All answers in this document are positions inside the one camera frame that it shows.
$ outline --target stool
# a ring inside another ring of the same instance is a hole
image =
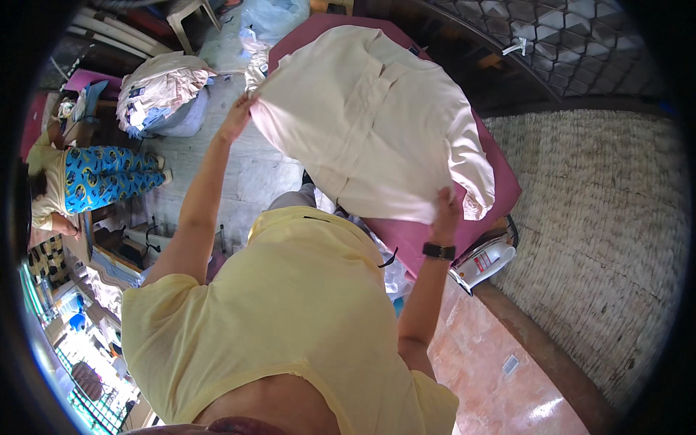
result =
[[[167,22],[172,27],[172,30],[174,30],[174,33],[176,33],[177,38],[179,38],[179,42],[181,42],[181,46],[184,47],[186,54],[192,55],[193,49],[184,32],[181,21],[192,13],[201,16],[201,6],[205,9],[205,12],[208,13],[208,17],[213,21],[215,29],[218,29],[218,32],[221,31],[220,22],[215,18],[215,12],[213,12],[213,8],[210,7],[208,0],[174,0],[167,14]]]

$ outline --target yellow shirt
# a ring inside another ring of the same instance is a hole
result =
[[[52,230],[51,213],[53,212],[70,215],[65,209],[65,159],[67,156],[66,152],[51,147],[48,132],[43,132],[39,136],[26,156],[29,175],[35,175],[41,168],[46,172],[46,193],[42,198],[31,202],[31,226],[35,228]]]
[[[459,400],[397,354],[381,263],[344,219],[311,207],[264,212],[210,285],[173,274],[124,293],[128,369],[170,424],[290,373],[322,394],[342,435],[450,435]]]

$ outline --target wristwatch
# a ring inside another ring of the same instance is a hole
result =
[[[423,253],[428,257],[438,258],[439,260],[454,261],[454,246],[438,246],[433,243],[423,245]]]

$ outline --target cartoon print pants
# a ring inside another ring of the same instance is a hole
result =
[[[65,160],[65,208],[71,214],[94,210],[162,182],[154,156],[113,146],[73,148]]]

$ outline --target man's hand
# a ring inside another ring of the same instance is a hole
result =
[[[227,113],[227,118],[225,118],[218,131],[218,134],[224,138],[225,141],[232,143],[242,134],[242,130],[244,130],[249,119],[251,119],[249,109],[256,102],[257,98],[257,95],[249,98],[248,95],[244,93],[241,97],[237,98],[237,101],[232,103],[232,107]]]
[[[438,246],[453,246],[454,232],[461,221],[461,198],[450,200],[450,188],[443,187],[437,194],[437,216],[430,225],[428,241]]]

